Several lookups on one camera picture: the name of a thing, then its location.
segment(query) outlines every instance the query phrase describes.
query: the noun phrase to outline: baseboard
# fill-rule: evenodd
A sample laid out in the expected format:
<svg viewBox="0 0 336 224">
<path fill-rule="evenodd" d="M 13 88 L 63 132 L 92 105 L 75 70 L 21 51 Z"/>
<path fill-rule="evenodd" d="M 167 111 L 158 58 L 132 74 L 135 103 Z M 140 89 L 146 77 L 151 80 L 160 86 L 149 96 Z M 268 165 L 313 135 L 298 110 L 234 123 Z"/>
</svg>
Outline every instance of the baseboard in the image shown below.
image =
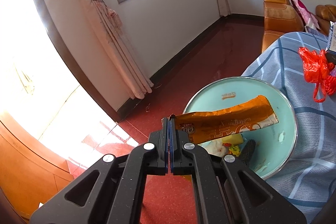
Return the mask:
<svg viewBox="0 0 336 224">
<path fill-rule="evenodd" d="M 257 25 L 263 24 L 264 17 L 262 16 L 254 16 L 254 15 L 243 15 L 243 14 L 232 14 L 227 17 L 221 17 L 212 23 L 208 28 L 206 28 L 202 33 L 200 33 L 194 40 L 192 40 L 189 44 L 187 44 L 183 49 L 181 49 L 175 56 L 173 56 L 162 68 L 160 68 L 157 72 L 155 72 L 150 80 L 154 83 L 154 86 L 158 84 L 161 79 L 171 71 L 175 65 L 184 58 L 197 44 L 202 41 L 204 37 L 206 37 L 217 25 L 219 25 L 224 20 L 231 18 L 237 19 L 245 19 L 255 21 Z M 129 98 L 118 110 L 117 113 L 121 117 L 121 119 L 125 119 L 128 114 L 140 103 L 140 99 L 131 99 Z"/>
</svg>

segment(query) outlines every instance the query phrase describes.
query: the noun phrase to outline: red plastic bag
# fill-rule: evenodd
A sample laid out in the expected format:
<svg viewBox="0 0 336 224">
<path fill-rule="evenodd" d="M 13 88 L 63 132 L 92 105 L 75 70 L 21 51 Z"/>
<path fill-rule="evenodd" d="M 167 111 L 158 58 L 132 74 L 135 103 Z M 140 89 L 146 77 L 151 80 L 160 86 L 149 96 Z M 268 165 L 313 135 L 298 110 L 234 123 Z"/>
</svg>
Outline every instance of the red plastic bag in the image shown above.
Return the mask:
<svg viewBox="0 0 336 224">
<path fill-rule="evenodd" d="M 324 82 L 330 74 L 330 69 L 334 66 L 333 63 L 328 64 L 325 53 L 325 50 L 321 50 L 318 55 L 316 51 L 310 52 L 306 47 L 299 48 L 299 55 L 303 61 L 304 78 L 308 83 L 316 83 L 313 99 L 317 103 L 322 103 L 326 99 L 327 92 Z M 316 99 L 320 85 L 323 97 Z"/>
</svg>

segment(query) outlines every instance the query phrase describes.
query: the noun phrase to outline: orange wooden cabinet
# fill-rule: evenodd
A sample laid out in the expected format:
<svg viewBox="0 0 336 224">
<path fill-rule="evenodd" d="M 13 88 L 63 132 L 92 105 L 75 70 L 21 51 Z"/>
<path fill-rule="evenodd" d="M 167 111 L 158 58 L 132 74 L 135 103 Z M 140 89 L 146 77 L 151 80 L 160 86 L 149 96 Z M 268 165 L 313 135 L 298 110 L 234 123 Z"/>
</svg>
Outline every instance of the orange wooden cabinet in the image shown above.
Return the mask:
<svg viewBox="0 0 336 224">
<path fill-rule="evenodd" d="M 0 187 L 27 221 L 40 202 L 52 198 L 73 176 L 65 159 L 30 136 L 8 113 L 0 114 L 0 121 Z"/>
</svg>

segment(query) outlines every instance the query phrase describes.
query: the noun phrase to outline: yellow wrapper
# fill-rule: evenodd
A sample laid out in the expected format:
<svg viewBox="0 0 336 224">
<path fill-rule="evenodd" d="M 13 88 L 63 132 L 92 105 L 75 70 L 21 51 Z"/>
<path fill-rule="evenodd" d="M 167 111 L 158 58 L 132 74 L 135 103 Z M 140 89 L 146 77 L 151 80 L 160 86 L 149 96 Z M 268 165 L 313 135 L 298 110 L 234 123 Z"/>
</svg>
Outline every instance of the yellow wrapper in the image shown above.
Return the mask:
<svg viewBox="0 0 336 224">
<path fill-rule="evenodd" d="M 191 112 L 175 117 L 176 129 L 189 133 L 194 144 L 265 128 L 278 123 L 269 101 L 258 95 L 246 103 L 217 111 Z"/>
</svg>

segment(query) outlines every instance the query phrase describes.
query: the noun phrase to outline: red tile floor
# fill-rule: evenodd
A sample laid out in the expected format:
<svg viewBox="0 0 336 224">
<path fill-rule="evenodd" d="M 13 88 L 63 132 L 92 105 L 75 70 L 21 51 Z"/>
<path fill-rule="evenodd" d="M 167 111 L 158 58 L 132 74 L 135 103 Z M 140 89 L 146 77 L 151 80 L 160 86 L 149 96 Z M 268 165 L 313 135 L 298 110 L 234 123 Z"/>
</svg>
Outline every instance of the red tile floor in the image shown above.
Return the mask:
<svg viewBox="0 0 336 224">
<path fill-rule="evenodd" d="M 145 143 L 161 119 L 181 114 L 191 97 L 218 79 L 239 76 L 260 54 L 263 22 L 229 18 L 222 20 L 191 52 L 158 83 L 126 120 L 99 143 L 87 136 L 82 143 L 94 150 L 85 164 L 69 162 L 77 177 L 103 154 L 128 154 Z M 142 224 L 197 223 L 193 186 L 181 176 L 149 176 L 142 207 Z"/>
</svg>

